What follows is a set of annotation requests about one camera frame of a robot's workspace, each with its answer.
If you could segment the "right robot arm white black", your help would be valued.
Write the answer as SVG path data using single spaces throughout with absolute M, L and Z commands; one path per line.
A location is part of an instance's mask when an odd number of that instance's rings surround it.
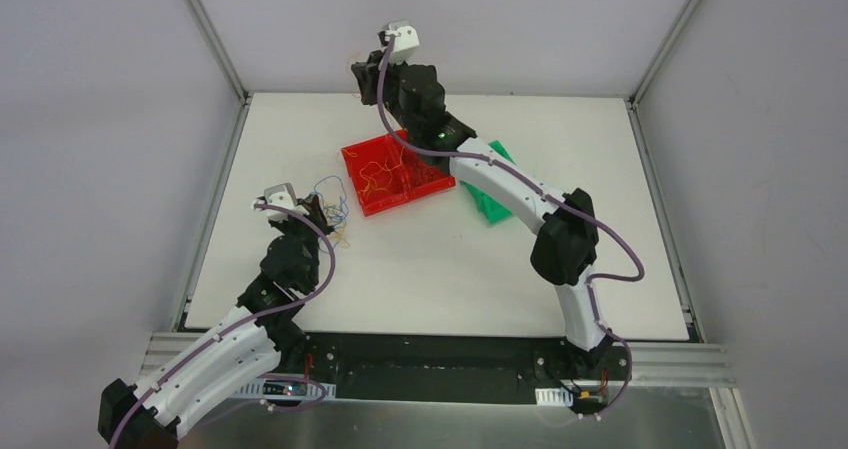
M 376 107 L 383 121 L 395 119 L 407 132 L 396 141 L 425 164 L 493 198 L 534 235 L 530 264 L 555 288 L 572 346 L 569 369 L 595 377 L 607 366 L 612 339 L 599 326 L 586 287 L 599 242 L 591 196 L 581 189 L 558 193 L 532 180 L 447 110 L 434 66 L 388 64 L 384 56 L 377 50 L 351 66 L 362 104 Z

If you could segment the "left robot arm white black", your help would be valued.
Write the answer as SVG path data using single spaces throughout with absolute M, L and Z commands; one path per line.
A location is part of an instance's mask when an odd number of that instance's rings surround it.
M 253 207 L 280 233 L 258 274 L 188 348 L 136 382 L 116 379 L 102 391 L 97 430 L 109 447 L 175 448 L 245 384 L 303 365 L 306 335 L 294 317 L 335 272 L 334 229 L 320 197 L 298 198 L 290 184 L 267 189 Z

